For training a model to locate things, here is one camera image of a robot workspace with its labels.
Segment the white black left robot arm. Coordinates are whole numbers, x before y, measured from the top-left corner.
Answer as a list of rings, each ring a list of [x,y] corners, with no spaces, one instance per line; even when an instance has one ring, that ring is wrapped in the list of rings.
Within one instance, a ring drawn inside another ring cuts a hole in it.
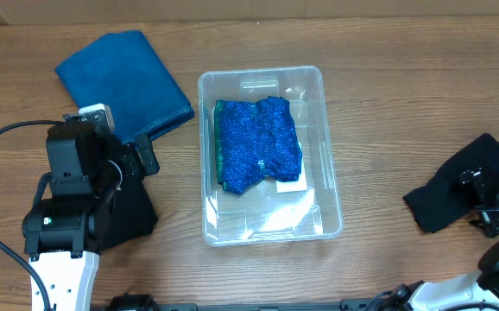
[[[24,251],[42,281],[33,306],[87,310],[102,251],[152,233],[157,215],[143,180],[159,171],[150,139],[121,143],[88,121],[47,132],[48,174],[22,222]]]

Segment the blue denim cloth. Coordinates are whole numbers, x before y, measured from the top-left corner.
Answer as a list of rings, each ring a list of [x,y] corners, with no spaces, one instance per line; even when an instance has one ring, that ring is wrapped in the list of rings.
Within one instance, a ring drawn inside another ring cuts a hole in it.
[[[167,134],[194,110],[143,32],[109,33],[60,63],[55,72],[79,108],[111,108],[122,143]]]

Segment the sparkly blue green cloth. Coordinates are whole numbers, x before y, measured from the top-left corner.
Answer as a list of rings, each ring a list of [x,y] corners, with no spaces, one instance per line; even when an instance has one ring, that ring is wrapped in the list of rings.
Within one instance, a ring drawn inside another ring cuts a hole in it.
[[[266,178],[280,182],[300,178],[302,150],[287,99],[220,99],[213,125],[216,174],[225,192],[243,194]]]

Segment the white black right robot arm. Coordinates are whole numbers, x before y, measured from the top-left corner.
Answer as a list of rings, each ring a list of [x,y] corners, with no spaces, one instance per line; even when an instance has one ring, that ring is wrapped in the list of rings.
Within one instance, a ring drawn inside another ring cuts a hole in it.
[[[459,189],[473,203],[475,226],[492,236],[499,232],[499,175],[489,170],[464,171]],[[444,282],[401,284],[379,294],[368,310],[499,310],[499,241],[478,262],[478,270]]]

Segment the white label sticker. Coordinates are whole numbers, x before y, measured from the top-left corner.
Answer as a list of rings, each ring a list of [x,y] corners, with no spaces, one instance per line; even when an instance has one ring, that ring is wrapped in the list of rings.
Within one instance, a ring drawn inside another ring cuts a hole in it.
[[[307,189],[308,186],[306,182],[306,170],[304,161],[301,161],[300,163],[300,174],[297,181],[276,182],[276,192],[279,194],[301,192],[306,191]]]

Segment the clear plastic container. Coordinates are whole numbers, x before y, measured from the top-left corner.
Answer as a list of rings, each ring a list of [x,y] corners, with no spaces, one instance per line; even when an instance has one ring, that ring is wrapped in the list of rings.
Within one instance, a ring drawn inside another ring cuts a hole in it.
[[[203,237],[211,246],[336,238],[343,230],[322,73],[317,67],[210,71],[199,78]],[[290,102],[308,189],[279,194],[266,178],[243,194],[225,192],[216,175],[213,129],[219,99]]]

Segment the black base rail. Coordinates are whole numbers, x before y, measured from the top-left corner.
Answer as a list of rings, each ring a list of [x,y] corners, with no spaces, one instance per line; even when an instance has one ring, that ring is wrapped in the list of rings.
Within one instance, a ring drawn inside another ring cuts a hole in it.
[[[377,310],[380,298],[343,299],[340,302],[300,302],[280,304],[227,304],[202,306],[194,303],[157,303],[152,295],[125,294],[114,297],[107,306],[91,307],[97,311],[363,311]]]

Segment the black cloth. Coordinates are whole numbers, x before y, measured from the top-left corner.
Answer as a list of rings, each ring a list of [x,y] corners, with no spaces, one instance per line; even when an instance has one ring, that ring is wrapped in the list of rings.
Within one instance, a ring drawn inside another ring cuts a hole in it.
[[[499,175],[499,142],[489,133],[483,133],[449,158],[426,185],[403,196],[423,232],[438,232],[473,209],[476,203],[459,176],[478,168]]]
[[[115,209],[104,235],[102,250],[150,235],[158,217],[141,180],[127,180],[115,195]]]

